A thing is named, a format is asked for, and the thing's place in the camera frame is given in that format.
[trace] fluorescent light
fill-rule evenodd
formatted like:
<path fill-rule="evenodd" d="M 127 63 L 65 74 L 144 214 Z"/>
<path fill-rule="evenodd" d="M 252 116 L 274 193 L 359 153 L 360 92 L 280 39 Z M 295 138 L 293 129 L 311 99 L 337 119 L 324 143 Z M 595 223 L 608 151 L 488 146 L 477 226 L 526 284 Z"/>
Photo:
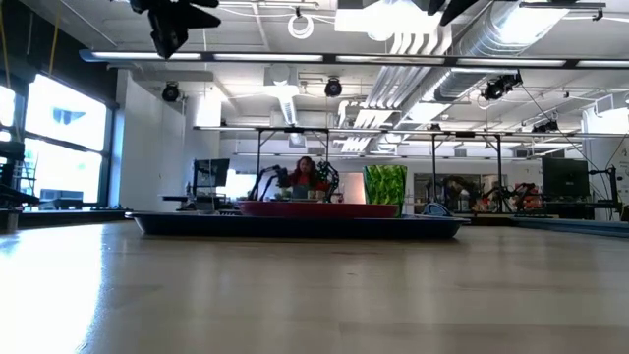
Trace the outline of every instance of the fluorescent light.
<path fill-rule="evenodd" d="M 461 74 L 494 74 L 494 75 L 516 75 L 517 69 L 495 69 L 495 68 L 452 68 L 452 73 Z"/>
<path fill-rule="evenodd" d="M 355 133 L 355 134 L 379 134 L 379 129 L 330 129 L 330 133 Z"/>
<path fill-rule="evenodd" d="M 518 58 L 460 58 L 457 65 L 505 66 L 505 67 L 561 67 L 565 60 L 557 59 L 518 59 Z"/>
<path fill-rule="evenodd" d="M 94 58 L 105 60 L 165 60 L 157 53 L 142 52 L 93 52 Z M 200 60 L 199 53 L 175 53 L 168 60 Z"/>
<path fill-rule="evenodd" d="M 339 63 L 363 64 L 441 65 L 444 59 L 427 56 L 337 55 L 336 61 Z"/>
<path fill-rule="evenodd" d="M 539 143 L 539 144 L 534 144 L 532 147 L 529 146 L 529 148 L 572 148 L 573 145 L 570 143 Z"/>
<path fill-rule="evenodd" d="M 204 126 L 195 126 L 196 130 L 208 130 L 208 131 L 238 131 L 238 132 L 251 132 L 254 131 L 255 127 L 204 127 Z"/>
<path fill-rule="evenodd" d="M 629 68 L 629 60 L 581 60 L 579 68 Z"/>
<path fill-rule="evenodd" d="M 520 3 L 521 8 L 530 9 L 568 9 L 568 10 L 596 10 L 607 7 L 603 2 L 581 2 L 576 4 L 560 2 L 526 2 Z"/>
<path fill-rule="evenodd" d="M 498 142 L 489 141 L 492 145 L 498 148 Z M 516 146 L 520 146 L 522 143 L 512 143 L 512 142 L 501 142 L 500 148 L 513 148 Z M 485 148 L 487 146 L 487 142 L 463 142 L 463 146 L 465 148 Z"/>
<path fill-rule="evenodd" d="M 408 134 L 408 135 L 433 135 L 439 134 L 437 131 L 416 131 L 416 130 L 392 130 L 389 134 Z"/>
<path fill-rule="evenodd" d="M 412 146 L 412 147 L 423 147 L 423 148 L 432 148 L 432 141 L 405 141 L 402 145 Z M 458 145 L 461 145 L 461 142 L 445 142 L 445 141 L 435 141 L 434 145 L 440 148 L 453 148 Z"/>
<path fill-rule="evenodd" d="M 285 61 L 285 62 L 322 62 L 323 55 L 318 54 L 214 54 L 215 61 Z"/>

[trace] woman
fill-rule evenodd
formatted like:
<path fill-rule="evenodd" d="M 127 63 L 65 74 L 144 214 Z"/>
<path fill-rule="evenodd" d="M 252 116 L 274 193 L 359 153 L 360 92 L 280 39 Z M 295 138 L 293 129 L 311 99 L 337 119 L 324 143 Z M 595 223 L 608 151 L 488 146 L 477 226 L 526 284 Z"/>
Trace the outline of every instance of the woman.
<path fill-rule="evenodd" d="M 289 176 L 293 187 L 293 199 L 307 199 L 308 191 L 325 191 L 326 184 L 316 178 L 315 162 L 304 156 L 297 161 L 297 168 Z"/>

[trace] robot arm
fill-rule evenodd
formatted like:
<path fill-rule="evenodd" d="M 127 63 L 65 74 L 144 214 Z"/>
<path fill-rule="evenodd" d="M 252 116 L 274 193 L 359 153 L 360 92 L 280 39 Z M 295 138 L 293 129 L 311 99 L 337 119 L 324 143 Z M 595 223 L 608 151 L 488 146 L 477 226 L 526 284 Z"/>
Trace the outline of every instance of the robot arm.
<path fill-rule="evenodd" d="M 273 181 L 273 179 L 277 178 L 277 185 L 279 187 L 290 187 L 290 181 L 288 178 L 288 170 L 286 168 L 282 168 L 279 165 L 273 165 L 270 167 L 266 167 L 266 168 L 262 168 L 262 170 L 257 174 L 257 178 L 256 178 L 256 183 L 254 184 L 254 187 L 252 188 L 252 190 L 249 192 L 249 196 L 247 197 L 248 201 L 256 201 L 257 200 L 257 192 L 259 190 L 259 182 L 262 180 L 262 177 L 264 176 L 265 173 L 268 172 L 275 172 L 275 175 L 271 176 L 268 181 L 266 182 L 266 187 L 264 188 L 264 191 L 262 193 L 262 196 L 260 197 L 260 200 L 264 199 L 264 195 L 266 194 L 266 191 L 268 191 L 268 188 L 271 185 L 271 182 Z"/>
<path fill-rule="evenodd" d="M 332 194 L 338 188 L 340 181 L 338 171 L 329 162 L 322 161 L 317 166 L 317 175 L 321 182 L 328 184 L 327 191 L 325 191 L 325 201 L 330 203 Z"/>

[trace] computer screen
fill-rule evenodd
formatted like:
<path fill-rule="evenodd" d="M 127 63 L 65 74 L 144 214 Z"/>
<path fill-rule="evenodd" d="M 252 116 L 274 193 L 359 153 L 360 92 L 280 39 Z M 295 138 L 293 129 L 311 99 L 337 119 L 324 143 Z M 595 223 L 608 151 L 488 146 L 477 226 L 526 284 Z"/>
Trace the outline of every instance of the computer screen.
<path fill-rule="evenodd" d="M 195 161 L 197 187 L 225 187 L 229 158 Z"/>
<path fill-rule="evenodd" d="M 542 159 L 543 193 L 549 197 L 590 195 L 588 162 L 570 158 Z"/>

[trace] red bowl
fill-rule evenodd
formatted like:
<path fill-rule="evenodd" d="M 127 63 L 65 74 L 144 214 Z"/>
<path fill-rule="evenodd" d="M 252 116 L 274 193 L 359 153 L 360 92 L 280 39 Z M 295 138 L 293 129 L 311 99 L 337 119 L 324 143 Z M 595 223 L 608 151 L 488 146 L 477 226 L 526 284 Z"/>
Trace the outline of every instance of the red bowl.
<path fill-rule="evenodd" d="M 290 218 L 392 218 L 398 206 L 332 203 L 240 202 L 245 216 Z"/>

